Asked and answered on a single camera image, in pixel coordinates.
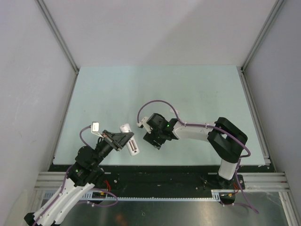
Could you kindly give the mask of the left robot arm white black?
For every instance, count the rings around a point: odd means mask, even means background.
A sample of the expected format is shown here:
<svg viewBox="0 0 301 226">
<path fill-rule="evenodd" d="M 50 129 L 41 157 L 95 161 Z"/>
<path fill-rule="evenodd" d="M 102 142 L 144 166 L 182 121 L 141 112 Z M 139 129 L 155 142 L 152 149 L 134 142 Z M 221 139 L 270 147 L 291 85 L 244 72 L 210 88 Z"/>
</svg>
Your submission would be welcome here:
<svg viewBox="0 0 301 226">
<path fill-rule="evenodd" d="M 95 148 L 83 146 L 79 149 L 75 163 L 65 173 L 55 194 L 36 212 L 24 217 L 29 226 L 59 226 L 92 188 L 99 188 L 104 182 L 104 172 L 99 166 L 112 150 L 120 151 L 134 136 L 133 132 L 112 133 L 104 130 Z"/>
</svg>

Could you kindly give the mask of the white battery compartment cover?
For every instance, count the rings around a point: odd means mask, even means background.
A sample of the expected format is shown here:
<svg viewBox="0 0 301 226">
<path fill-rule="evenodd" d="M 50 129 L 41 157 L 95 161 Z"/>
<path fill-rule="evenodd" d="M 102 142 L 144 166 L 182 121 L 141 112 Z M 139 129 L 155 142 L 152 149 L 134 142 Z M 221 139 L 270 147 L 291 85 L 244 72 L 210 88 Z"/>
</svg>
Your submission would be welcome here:
<svg viewBox="0 0 301 226">
<path fill-rule="evenodd" d="M 171 113 L 174 113 L 174 114 L 179 114 L 180 112 L 179 112 L 179 110 L 177 110 L 177 109 L 172 109 L 172 108 L 170 108 L 170 110 L 169 110 Z"/>
</svg>

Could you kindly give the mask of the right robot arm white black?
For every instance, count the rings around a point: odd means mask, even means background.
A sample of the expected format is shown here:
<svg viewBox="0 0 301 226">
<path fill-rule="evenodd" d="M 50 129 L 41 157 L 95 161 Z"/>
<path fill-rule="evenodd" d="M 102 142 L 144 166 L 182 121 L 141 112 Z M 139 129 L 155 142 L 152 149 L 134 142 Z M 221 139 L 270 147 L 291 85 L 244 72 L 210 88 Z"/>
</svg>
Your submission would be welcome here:
<svg viewBox="0 0 301 226">
<path fill-rule="evenodd" d="M 146 130 L 145 141 L 158 150 L 166 141 L 179 139 L 194 139 L 206 141 L 222 159 L 217 174 L 217 184 L 222 189 L 228 189 L 234 183 L 233 176 L 248 141 L 247 135 L 224 117 L 214 123 L 193 124 L 181 123 L 173 118 L 167 121 L 162 115 L 154 113 L 140 121 L 140 128 Z"/>
</svg>

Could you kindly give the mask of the white remote control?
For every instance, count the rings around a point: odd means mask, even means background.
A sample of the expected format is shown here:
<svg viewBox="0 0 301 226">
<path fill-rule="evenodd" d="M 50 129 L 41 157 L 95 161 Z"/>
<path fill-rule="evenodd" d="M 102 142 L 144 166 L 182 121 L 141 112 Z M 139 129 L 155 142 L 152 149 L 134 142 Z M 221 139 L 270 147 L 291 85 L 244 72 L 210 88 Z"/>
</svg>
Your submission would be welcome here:
<svg viewBox="0 0 301 226">
<path fill-rule="evenodd" d="M 132 130 L 130 128 L 130 125 L 128 123 L 121 125 L 119 129 L 123 133 L 132 132 Z M 134 136 L 132 136 L 130 138 L 130 140 L 128 141 L 127 148 L 129 150 L 129 153 L 130 153 L 131 156 L 135 156 L 135 155 L 138 155 L 140 153 L 140 150 L 138 148 L 138 145 L 137 145 L 137 142 L 136 142 Z"/>
</svg>

